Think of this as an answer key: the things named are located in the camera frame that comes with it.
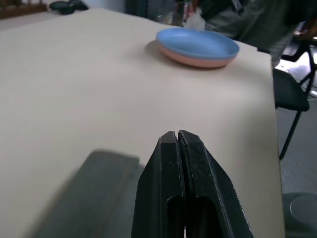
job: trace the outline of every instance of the pink plate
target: pink plate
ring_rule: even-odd
[[[222,67],[227,64],[229,64],[231,61],[234,60],[235,57],[231,59],[226,59],[226,60],[211,60],[211,59],[196,59],[196,58],[191,58],[187,56],[183,56],[181,54],[175,53],[166,47],[164,47],[162,44],[160,44],[157,40],[157,45],[160,51],[169,57],[170,59],[177,61],[179,63],[183,63],[186,65],[190,66],[195,66],[195,67],[201,67],[201,68],[216,68],[216,67]]]

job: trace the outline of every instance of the stacked plates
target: stacked plates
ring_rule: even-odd
[[[237,56],[239,46],[215,32],[169,28],[157,33],[159,49],[177,62],[204,68],[225,66]]]

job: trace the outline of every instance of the blue plate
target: blue plate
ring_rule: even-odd
[[[204,60],[228,60],[239,52],[230,38],[215,32],[169,28],[157,33],[157,40],[178,54]]]

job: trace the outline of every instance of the table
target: table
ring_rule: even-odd
[[[166,25],[93,9],[0,32],[0,236],[23,237],[96,148],[140,157],[200,136],[230,176],[256,238],[284,237],[270,58],[238,43],[227,67],[182,66]]]

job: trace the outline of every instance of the black chair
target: black chair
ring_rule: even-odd
[[[297,111],[291,129],[287,135],[286,141],[279,156],[280,160],[284,158],[286,150],[294,134],[296,125],[302,112],[306,112],[309,109],[308,95],[313,86],[315,71],[317,65],[314,62],[314,57],[310,48],[310,41],[303,41],[296,53],[293,56],[283,55],[283,60],[296,62],[302,54],[308,53],[310,63],[310,73],[306,75],[299,83],[296,82],[294,77],[287,72],[274,69],[273,70],[273,84],[274,84],[274,96],[275,96],[275,108],[284,108],[288,110]],[[301,86],[309,80],[306,90],[303,91]]]

